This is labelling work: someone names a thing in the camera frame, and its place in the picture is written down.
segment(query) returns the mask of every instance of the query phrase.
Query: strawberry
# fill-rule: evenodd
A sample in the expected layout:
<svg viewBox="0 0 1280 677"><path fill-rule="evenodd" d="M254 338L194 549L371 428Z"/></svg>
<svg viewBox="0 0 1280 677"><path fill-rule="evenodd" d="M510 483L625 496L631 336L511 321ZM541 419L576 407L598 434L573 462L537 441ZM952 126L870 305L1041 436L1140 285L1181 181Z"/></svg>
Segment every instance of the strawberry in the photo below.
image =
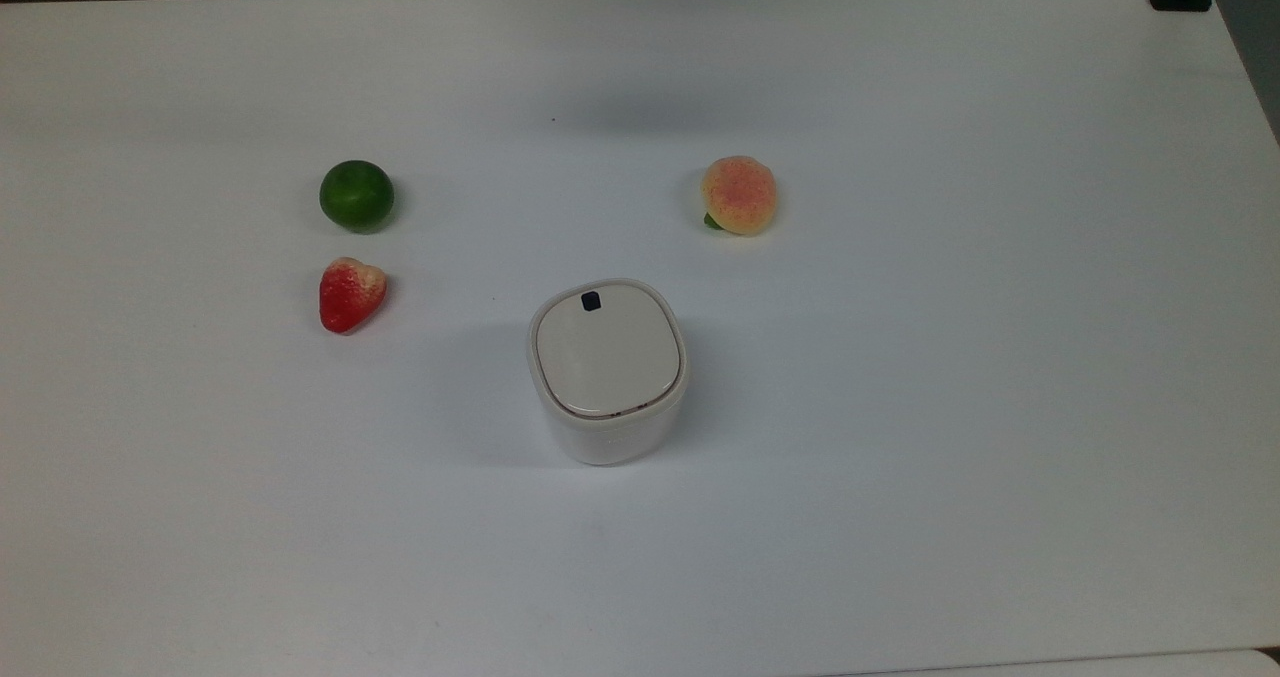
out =
<svg viewBox="0 0 1280 677"><path fill-rule="evenodd" d="M320 276L320 323L329 331L351 331L387 297L387 273L357 259L334 259Z"/></svg>

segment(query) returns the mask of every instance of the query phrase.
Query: white table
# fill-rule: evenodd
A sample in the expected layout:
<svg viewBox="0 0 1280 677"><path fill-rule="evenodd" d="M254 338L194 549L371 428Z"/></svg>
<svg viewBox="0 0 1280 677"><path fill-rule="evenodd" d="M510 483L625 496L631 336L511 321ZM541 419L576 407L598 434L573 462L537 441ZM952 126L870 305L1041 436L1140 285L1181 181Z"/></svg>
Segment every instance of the white table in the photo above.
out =
<svg viewBox="0 0 1280 677"><path fill-rule="evenodd" d="M1280 150L1146 0L0 12L0 664L781 676L1280 642ZM726 154L754 239L701 227ZM369 157L401 212L316 206ZM315 291L393 275L358 334ZM692 385L572 463L526 321Z"/></svg>

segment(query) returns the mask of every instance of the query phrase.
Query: colorful fruit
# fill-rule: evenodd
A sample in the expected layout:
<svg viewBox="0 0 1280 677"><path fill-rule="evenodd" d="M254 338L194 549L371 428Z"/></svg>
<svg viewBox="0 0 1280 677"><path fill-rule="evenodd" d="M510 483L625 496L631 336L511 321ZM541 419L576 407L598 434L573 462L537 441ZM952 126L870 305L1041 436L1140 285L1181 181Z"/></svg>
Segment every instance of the colorful fruit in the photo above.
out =
<svg viewBox="0 0 1280 677"><path fill-rule="evenodd" d="M387 273L357 259L334 259L320 276L320 324L351 331L378 311L387 297Z"/></svg>
<svg viewBox="0 0 1280 677"><path fill-rule="evenodd" d="M773 221L778 186L773 171L753 157L723 157L703 175L703 202L708 227L754 235Z"/></svg>
<svg viewBox="0 0 1280 677"><path fill-rule="evenodd" d="M364 159L340 163L320 182L320 209L352 232L376 230L394 202L396 191L387 171Z"/></svg>

